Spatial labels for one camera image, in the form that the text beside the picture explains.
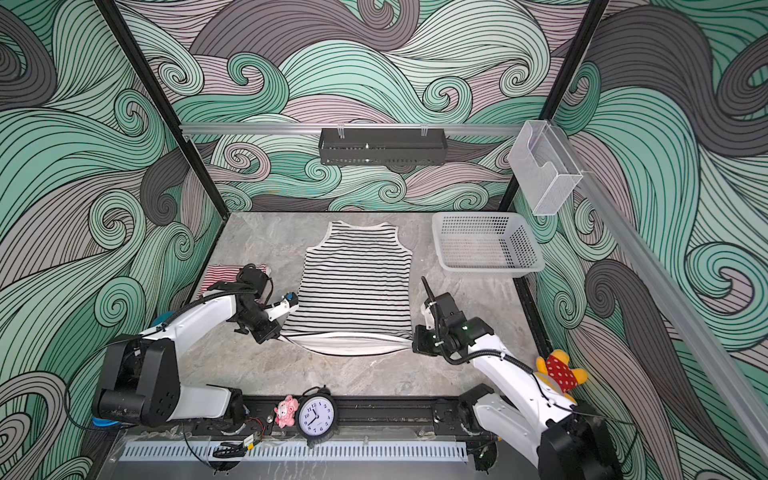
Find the red white striped tank top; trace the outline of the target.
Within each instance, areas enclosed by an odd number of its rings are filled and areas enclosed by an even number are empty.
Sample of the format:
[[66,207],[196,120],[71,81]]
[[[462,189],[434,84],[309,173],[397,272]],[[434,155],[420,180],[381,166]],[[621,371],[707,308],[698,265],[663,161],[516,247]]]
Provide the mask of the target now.
[[269,268],[266,265],[212,265],[203,275],[198,297],[215,291],[245,291],[260,298],[268,282]]

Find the black white striped tank top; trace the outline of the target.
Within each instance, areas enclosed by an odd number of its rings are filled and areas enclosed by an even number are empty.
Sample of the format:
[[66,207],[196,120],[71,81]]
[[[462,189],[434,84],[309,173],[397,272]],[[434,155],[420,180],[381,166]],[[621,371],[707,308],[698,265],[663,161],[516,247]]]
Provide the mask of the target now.
[[306,250],[298,309],[281,339],[327,356],[378,356],[411,347],[413,253],[390,223],[332,221]]

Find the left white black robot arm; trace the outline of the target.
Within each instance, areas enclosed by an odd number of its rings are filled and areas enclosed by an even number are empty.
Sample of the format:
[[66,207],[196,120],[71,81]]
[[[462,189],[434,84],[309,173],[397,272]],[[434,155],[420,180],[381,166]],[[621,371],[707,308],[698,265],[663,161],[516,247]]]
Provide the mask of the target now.
[[92,400],[97,426],[156,428],[185,420],[208,420],[227,435],[247,418],[241,390],[182,383],[179,361],[210,331],[233,323],[236,333],[262,344],[280,335],[282,317],[299,305],[297,293],[272,299],[270,271],[255,264],[231,279],[211,283],[201,296],[160,317],[144,331],[120,335],[105,347]]

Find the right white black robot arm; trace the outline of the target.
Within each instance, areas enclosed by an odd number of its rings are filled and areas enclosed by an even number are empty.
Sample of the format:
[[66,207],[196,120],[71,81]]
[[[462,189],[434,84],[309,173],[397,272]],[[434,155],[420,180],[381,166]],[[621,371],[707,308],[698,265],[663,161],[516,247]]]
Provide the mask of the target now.
[[620,479],[621,466],[608,419],[579,406],[515,358],[493,329],[468,318],[449,293],[436,295],[426,278],[415,353],[469,364],[500,391],[471,403],[479,427],[499,437],[537,468],[541,479]]

